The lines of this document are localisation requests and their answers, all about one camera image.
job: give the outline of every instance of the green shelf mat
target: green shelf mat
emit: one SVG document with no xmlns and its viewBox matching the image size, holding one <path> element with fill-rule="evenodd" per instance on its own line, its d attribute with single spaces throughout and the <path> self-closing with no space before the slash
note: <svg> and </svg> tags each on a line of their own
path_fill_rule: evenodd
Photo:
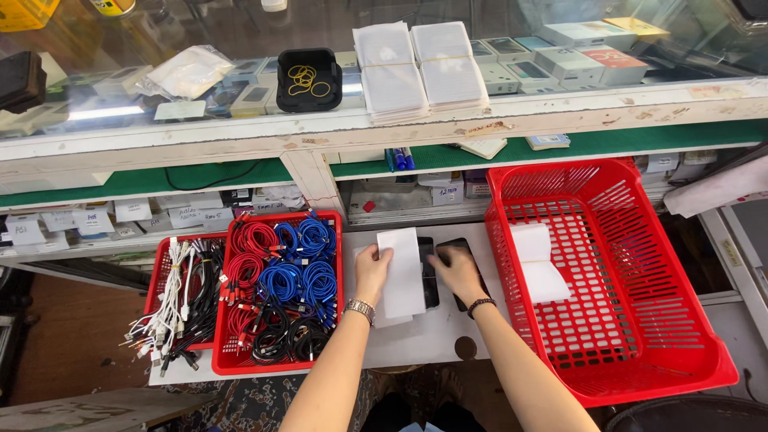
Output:
<svg viewBox="0 0 768 432">
<path fill-rule="evenodd" d="M 546 161 L 552 158 L 642 153 L 667 148 L 688 148 L 706 145 L 737 144 L 768 140 L 768 119 L 718 121 L 692 125 L 653 126 L 648 128 L 616 129 L 610 131 L 575 132 L 568 134 L 570 148 L 533 151 L 525 138 L 507 138 L 504 147 L 492 160 L 475 156 L 460 148 L 446 145 L 411 147 L 416 169 L 439 170 L 478 164 L 519 161 Z M 330 165 L 333 177 L 389 173 L 386 161 L 355 162 Z"/>
<path fill-rule="evenodd" d="M 221 164 L 196 164 L 169 167 L 170 180 L 179 188 L 199 188 L 219 178 L 229 178 L 248 171 L 253 161 L 233 161 Z M 272 183 L 293 181 L 288 170 L 279 158 L 262 159 L 253 171 L 235 180 L 223 181 L 214 185 L 238 186 L 240 184 Z M 0 208 L 13 208 L 22 205 L 45 204 L 92 200 L 133 194 L 162 194 L 174 191 L 165 178 L 163 168 L 115 171 L 104 186 L 90 188 L 61 189 L 58 191 L 37 191 L 24 194 L 0 196 Z"/>
</svg>

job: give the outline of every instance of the yellow box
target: yellow box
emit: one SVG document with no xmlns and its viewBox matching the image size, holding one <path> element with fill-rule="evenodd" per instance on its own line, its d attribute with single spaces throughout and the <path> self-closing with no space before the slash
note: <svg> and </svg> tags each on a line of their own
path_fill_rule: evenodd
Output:
<svg viewBox="0 0 768 432">
<path fill-rule="evenodd" d="M 59 1 L 0 0 L 0 32 L 23 32 L 45 27 Z"/>
<path fill-rule="evenodd" d="M 603 18 L 603 22 L 636 33 L 638 41 L 648 42 L 649 44 L 654 43 L 659 38 L 668 38 L 670 35 L 666 30 L 635 18 Z"/>
</svg>

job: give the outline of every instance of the hand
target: hand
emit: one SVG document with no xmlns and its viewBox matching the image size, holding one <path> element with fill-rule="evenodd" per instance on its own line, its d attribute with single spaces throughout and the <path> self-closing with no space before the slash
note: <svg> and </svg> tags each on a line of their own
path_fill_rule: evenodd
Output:
<svg viewBox="0 0 768 432">
<path fill-rule="evenodd" d="M 435 255 L 429 255 L 427 260 L 435 268 L 437 274 L 442 277 L 448 288 L 453 291 L 453 294 L 456 294 L 467 306 L 481 298 L 488 298 L 480 286 L 478 268 L 475 266 L 475 259 L 469 254 L 469 251 L 453 246 L 443 246 L 439 250 L 442 254 L 449 256 L 451 267 L 446 267 Z"/>
<path fill-rule="evenodd" d="M 363 249 L 355 258 L 355 278 L 358 298 L 372 306 L 379 303 L 382 287 L 386 282 L 386 268 L 395 255 L 394 250 L 385 249 L 379 253 L 379 246 L 374 243 Z"/>
</svg>

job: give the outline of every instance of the red object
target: red object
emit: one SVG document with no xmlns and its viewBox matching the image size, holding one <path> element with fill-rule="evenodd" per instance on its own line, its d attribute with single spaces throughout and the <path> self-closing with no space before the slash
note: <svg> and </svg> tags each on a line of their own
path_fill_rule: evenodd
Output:
<svg viewBox="0 0 768 432">
<path fill-rule="evenodd" d="M 316 211 L 318 217 L 323 220 L 333 221 L 336 229 L 336 259 L 331 264 L 336 272 L 336 323 L 341 319 L 341 312 L 344 308 L 344 272 L 343 257 L 341 253 L 341 215 L 337 211 Z M 262 216 L 251 216 L 248 222 L 259 221 L 270 227 L 280 222 L 288 222 L 294 227 L 306 219 L 308 212 L 285 213 L 285 214 L 265 214 Z M 237 221 L 232 221 L 227 231 L 227 243 L 232 241 L 232 227 Z M 229 267 L 229 262 L 235 255 L 232 248 L 227 248 L 224 254 L 224 268 Z M 286 363 L 269 364 L 262 366 L 255 364 L 251 360 L 250 350 L 242 352 L 237 350 L 237 336 L 232 336 L 227 332 L 227 323 L 229 314 L 236 307 L 219 307 L 216 318 L 216 333 L 214 335 L 214 355 L 211 360 L 211 367 L 219 375 L 238 375 L 238 374 L 262 374 L 266 372 L 295 371 L 299 369 L 309 369 L 315 363 L 314 361 L 294 361 Z"/>
<path fill-rule="evenodd" d="M 180 235 L 176 237 L 180 243 L 185 240 L 197 240 L 198 238 L 211 240 L 213 244 L 218 244 L 220 247 L 224 248 L 227 236 L 220 232 L 213 234 Z M 157 296 L 165 291 L 165 281 L 168 279 L 168 274 L 170 273 L 170 257 L 168 256 L 169 248 L 170 237 L 163 239 L 163 241 L 157 245 L 157 253 L 155 254 L 154 258 L 152 278 L 150 279 L 149 290 L 147 291 L 147 302 L 144 304 L 144 315 L 150 314 L 160 307 L 160 300 L 157 299 Z M 199 280 L 194 278 L 193 281 L 195 281 L 195 283 L 192 284 L 190 289 L 190 297 L 193 294 L 196 294 L 198 290 L 200 290 Z M 190 345 L 189 350 L 207 350 L 213 347 L 213 341 L 206 341 L 200 344 Z"/>
<path fill-rule="evenodd" d="M 512 327 L 585 407 L 735 384 L 627 158 L 491 168 L 485 227 Z M 508 224 L 545 223 L 566 301 L 532 304 Z"/>
</svg>

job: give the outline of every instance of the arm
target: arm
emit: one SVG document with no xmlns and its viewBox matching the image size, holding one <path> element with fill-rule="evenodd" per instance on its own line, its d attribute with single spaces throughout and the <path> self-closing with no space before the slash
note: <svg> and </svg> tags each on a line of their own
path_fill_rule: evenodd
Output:
<svg viewBox="0 0 768 432">
<path fill-rule="evenodd" d="M 480 288 L 472 256 L 461 248 L 446 248 L 451 266 L 434 256 L 429 262 L 467 306 L 488 296 Z M 599 432 L 587 411 L 546 367 L 493 304 L 477 306 L 472 315 L 488 348 L 498 380 L 526 432 Z"/>
<path fill-rule="evenodd" d="M 356 298 L 376 305 L 392 259 L 387 249 L 379 259 L 379 247 L 371 244 L 355 262 Z M 344 314 L 328 344 L 317 358 L 288 408 L 281 432 L 308 430 L 342 431 L 349 426 L 366 352 L 370 323 L 355 311 Z"/>
</svg>

